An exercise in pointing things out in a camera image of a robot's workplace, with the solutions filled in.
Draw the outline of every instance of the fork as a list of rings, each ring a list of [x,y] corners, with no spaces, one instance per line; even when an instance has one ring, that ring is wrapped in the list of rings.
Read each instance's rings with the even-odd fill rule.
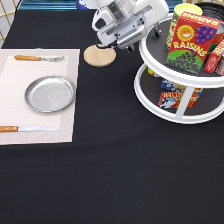
[[[48,62],[58,62],[64,60],[65,56],[61,57],[53,57],[53,58],[42,58],[36,56],[24,56],[24,55],[16,55],[14,56],[16,60],[26,60],[26,61],[48,61]]]

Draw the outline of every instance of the butter knife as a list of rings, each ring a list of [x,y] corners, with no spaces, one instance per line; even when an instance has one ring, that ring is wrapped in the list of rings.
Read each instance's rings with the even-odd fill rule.
[[[36,56],[24,56],[24,55],[16,55],[14,56],[16,60],[25,60],[25,61],[48,61],[48,62],[58,62],[64,60],[65,56],[61,57],[53,57],[53,58],[42,58]]]
[[[0,132],[20,132],[20,131],[57,131],[57,129],[48,127],[0,126]]]

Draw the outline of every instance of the cardboard box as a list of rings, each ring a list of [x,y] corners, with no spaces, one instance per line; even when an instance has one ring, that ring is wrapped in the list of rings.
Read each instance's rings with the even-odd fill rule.
[[[198,74],[221,24],[220,20],[184,12],[178,19],[167,64]]]
[[[186,89],[186,86],[171,82],[167,79],[163,79],[161,88],[168,89],[173,92],[184,92],[184,90]],[[200,96],[202,90],[203,90],[202,88],[195,88],[194,91],[197,93],[198,96]]]
[[[204,70],[206,72],[213,73],[223,53],[224,40],[220,44],[218,44],[217,47],[212,51]]]
[[[162,93],[158,105],[160,108],[178,108],[181,98],[183,97],[183,94],[184,93],[178,93],[178,92]],[[193,107],[197,99],[198,95],[197,93],[194,92],[187,107]]]
[[[218,66],[215,69],[215,72],[218,75],[224,75],[224,53],[222,54],[222,57],[219,60],[219,63],[218,63]]]

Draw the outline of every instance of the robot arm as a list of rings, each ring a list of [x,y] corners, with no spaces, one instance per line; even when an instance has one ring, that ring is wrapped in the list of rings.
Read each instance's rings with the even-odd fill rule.
[[[165,0],[96,0],[92,28],[107,47],[133,49],[148,30],[166,18],[169,8]]]

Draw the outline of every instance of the metal plate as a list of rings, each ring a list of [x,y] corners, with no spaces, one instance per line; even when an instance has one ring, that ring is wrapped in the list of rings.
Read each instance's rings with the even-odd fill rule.
[[[68,106],[75,98],[75,86],[64,77],[47,76],[31,83],[25,100],[39,112],[55,112]]]

